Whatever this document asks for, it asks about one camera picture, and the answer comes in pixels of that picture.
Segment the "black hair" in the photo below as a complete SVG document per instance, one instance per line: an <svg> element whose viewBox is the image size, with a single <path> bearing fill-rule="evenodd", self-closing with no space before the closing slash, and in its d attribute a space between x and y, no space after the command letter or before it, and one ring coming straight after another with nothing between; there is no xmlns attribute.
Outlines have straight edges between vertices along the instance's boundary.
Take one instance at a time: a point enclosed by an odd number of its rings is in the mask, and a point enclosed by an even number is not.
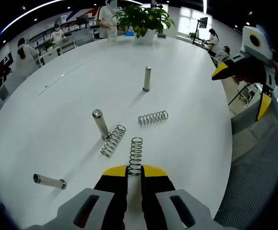
<svg viewBox="0 0 278 230"><path fill-rule="evenodd" d="M24 38L21 38L19 41L18 41L18 47L25 44L25 39ZM24 53L24 50L23 50L23 47L21 49L18 50L18 54L20 55L20 58L21 59L24 59L26 57L25 53Z"/></svg>
<svg viewBox="0 0 278 230"><path fill-rule="evenodd" d="M214 34L214 35L217 37L217 40L219 40L219 37L218 37L217 33L215 32L215 30L210 29L210 30L209 30L209 33Z"/></svg>
<svg viewBox="0 0 278 230"><path fill-rule="evenodd" d="M230 55L230 48L228 46L224 46L225 52Z"/></svg>

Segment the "ceiling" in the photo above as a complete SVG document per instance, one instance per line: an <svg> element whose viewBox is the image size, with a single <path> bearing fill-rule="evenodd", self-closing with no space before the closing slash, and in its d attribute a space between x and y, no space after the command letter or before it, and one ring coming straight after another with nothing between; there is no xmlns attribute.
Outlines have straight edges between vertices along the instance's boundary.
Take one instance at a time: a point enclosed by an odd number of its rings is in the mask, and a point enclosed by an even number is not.
<svg viewBox="0 0 278 230"><path fill-rule="evenodd" d="M0 0L0 31L15 18L23 13L52 0ZM10 26L2 35L0 35L0 48L3 41L9 41L16 35L29 28L30 26L51 16L64 13L71 10L93 8L94 4L103 4L105 0L64 0L42 7L26 15L12 26ZM137 0L141 3L150 3L151 0ZM167 4L167 0L156 0L158 3ZM212 15L215 19L234 28L239 25L241 29L247 21L254 23L253 15L248 15L250 11L256 11L261 6L260 0L207 0L207 14ZM189 7L202 11L203 0L171 0L170 6Z"/></svg>

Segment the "ceiling light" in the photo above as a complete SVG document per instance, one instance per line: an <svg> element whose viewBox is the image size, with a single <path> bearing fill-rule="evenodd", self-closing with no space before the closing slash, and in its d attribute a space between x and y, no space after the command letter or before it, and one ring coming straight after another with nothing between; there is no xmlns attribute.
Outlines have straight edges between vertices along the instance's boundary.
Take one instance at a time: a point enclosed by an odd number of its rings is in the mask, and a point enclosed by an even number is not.
<svg viewBox="0 0 278 230"><path fill-rule="evenodd" d="M27 11L26 13L22 14L20 17L14 19L11 23L9 23L9 25L7 25L7 26L0 32L0 35L1 35L5 30L7 30L12 24L14 24L17 20L21 19L22 17L28 15L29 13L31 13L31 12L33 12L33 11L35 11L35 10L41 8L41 7L44 7L44 6L47 6L47 5L49 5L49 4L52 4L52 3L55 3L55 2L59 2L59 1L63 1L63 0L54 0L54 1L50 1L50 2L44 3L44 4L40 5L40 6L37 6L37 7L33 8L33 9L30 10L30 11Z"/></svg>
<svg viewBox="0 0 278 230"><path fill-rule="evenodd" d="M207 14L207 0L203 0L204 3L204 14Z"/></svg>
<svg viewBox="0 0 278 230"><path fill-rule="evenodd" d="M133 2L133 3L137 3L137 4L139 4L139 5L143 5L143 3L140 3L140 2L134 1L134 0L125 0L125 1L130 1L130 2Z"/></svg>

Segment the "potted plant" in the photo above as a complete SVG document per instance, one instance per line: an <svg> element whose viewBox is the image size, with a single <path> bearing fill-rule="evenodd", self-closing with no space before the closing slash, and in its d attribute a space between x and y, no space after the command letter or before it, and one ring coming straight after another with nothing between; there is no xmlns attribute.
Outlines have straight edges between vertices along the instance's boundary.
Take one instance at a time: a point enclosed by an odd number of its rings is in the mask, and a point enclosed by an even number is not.
<svg viewBox="0 0 278 230"><path fill-rule="evenodd" d="M52 43L51 40L48 40L48 41L45 42L45 44L44 44L44 49L45 49L46 51L51 51L51 50L53 49L53 45L54 45L54 43Z"/></svg>
<svg viewBox="0 0 278 230"><path fill-rule="evenodd" d="M132 26L136 43L151 45L155 33L163 33L163 23L168 28L175 23L169 18L168 13L163 9L141 8L139 6L128 6L116 13L119 26L126 31Z"/></svg>
<svg viewBox="0 0 278 230"><path fill-rule="evenodd" d="M190 32L188 37L193 39L195 37L195 32Z"/></svg>

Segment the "blue object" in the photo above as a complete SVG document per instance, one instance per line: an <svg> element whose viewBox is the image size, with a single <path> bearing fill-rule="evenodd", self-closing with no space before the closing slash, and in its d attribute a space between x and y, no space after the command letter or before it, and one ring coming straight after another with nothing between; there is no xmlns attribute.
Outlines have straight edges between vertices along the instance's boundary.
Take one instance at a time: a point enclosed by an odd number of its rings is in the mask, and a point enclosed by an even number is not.
<svg viewBox="0 0 278 230"><path fill-rule="evenodd" d="M125 32L125 36L134 36L134 31Z"/></svg>

